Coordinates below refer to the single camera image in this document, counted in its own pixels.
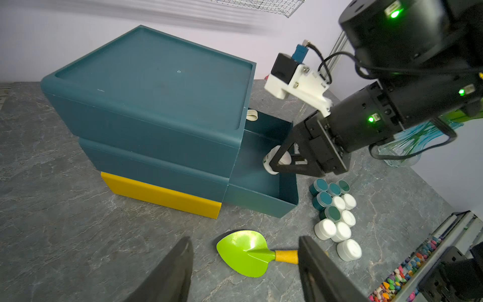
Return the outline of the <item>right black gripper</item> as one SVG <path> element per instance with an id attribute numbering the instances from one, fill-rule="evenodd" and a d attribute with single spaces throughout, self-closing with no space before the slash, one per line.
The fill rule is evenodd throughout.
<path id="1" fill-rule="evenodd" d="M 311 177 L 348 172 L 352 152 L 392 142 L 402 132 L 405 94 L 389 81 L 374 82 L 336 104 L 328 117 L 312 114 L 269 152 L 269 167 Z"/>

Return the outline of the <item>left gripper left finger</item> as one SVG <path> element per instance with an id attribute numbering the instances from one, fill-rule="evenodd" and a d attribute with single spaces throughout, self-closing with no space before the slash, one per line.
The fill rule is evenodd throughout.
<path id="1" fill-rule="evenodd" d="M 194 249 L 183 237 L 126 301 L 187 301 L 191 285 Z"/>

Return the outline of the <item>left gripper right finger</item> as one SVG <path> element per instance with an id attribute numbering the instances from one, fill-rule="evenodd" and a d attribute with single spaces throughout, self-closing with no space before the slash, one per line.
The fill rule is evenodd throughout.
<path id="1" fill-rule="evenodd" d="M 368 301 L 309 236 L 299 238 L 299 274 L 305 301 Z"/>

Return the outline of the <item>teal drawer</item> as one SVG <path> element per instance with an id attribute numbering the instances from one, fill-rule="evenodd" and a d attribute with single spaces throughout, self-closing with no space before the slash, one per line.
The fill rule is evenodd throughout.
<path id="1" fill-rule="evenodd" d="M 247 121 L 241 147 L 223 202 L 282 218 L 299 204 L 294 174 L 269 174 L 263 158 L 281 145 L 293 124 L 259 113 L 258 120 Z"/>

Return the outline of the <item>teal drawer cabinet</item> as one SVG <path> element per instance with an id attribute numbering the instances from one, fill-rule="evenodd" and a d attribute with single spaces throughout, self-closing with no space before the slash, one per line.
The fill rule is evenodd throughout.
<path id="1" fill-rule="evenodd" d="M 255 68 L 141 25 L 41 89 L 99 172 L 222 203 Z"/>

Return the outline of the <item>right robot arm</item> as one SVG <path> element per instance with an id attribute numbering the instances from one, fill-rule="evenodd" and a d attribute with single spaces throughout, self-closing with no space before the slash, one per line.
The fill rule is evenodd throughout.
<path id="1" fill-rule="evenodd" d="M 303 62 L 311 42 L 279 54 L 265 89 L 279 99 L 292 95 L 314 113 L 265 156 L 269 173 L 343 174 L 351 153 L 364 147 L 390 161 L 377 147 L 397 133 L 430 122 L 453 142 L 457 134 L 443 115 L 480 112 L 481 1 L 352 1 L 339 23 L 357 74 L 371 83 L 333 104 L 324 96 L 332 76 Z"/>

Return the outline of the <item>yellow bottom drawer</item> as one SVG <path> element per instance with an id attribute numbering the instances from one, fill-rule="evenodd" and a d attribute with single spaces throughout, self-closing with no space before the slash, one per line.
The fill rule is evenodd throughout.
<path id="1" fill-rule="evenodd" d="M 222 203 L 169 190 L 140 181 L 101 172 L 101 177 L 116 195 L 217 219 Z"/>

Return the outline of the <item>colourful pebble tray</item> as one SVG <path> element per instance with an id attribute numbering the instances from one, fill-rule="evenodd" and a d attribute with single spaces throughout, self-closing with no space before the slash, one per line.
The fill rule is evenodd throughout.
<path id="1" fill-rule="evenodd" d="M 422 243 L 368 296 L 368 300 L 393 301 L 442 242 L 441 237 L 432 237 Z"/>

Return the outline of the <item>green toy shovel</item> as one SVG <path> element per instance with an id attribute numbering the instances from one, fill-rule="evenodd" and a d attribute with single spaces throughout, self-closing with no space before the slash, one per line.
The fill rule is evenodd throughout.
<path id="1" fill-rule="evenodd" d="M 272 261 L 299 264 L 297 250 L 270 250 L 262 234 L 252 230 L 240 230 L 222 238 L 216 250 L 224 262 L 237 273 L 260 278 Z"/>

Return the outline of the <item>glass vase with flowers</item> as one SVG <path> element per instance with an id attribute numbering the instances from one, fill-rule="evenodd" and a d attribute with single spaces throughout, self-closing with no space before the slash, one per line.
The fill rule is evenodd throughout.
<path id="1" fill-rule="evenodd" d="M 482 110 L 474 117 L 468 117 L 461 110 L 448 113 L 441 118 L 454 130 L 462 127 L 465 122 L 482 118 Z M 443 133 L 431 122 L 409 128 L 394 136 L 395 140 L 386 145 L 378 146 L 379 154 L 383 156 L 408 156 L 422 151 L 432 140 Z"/>

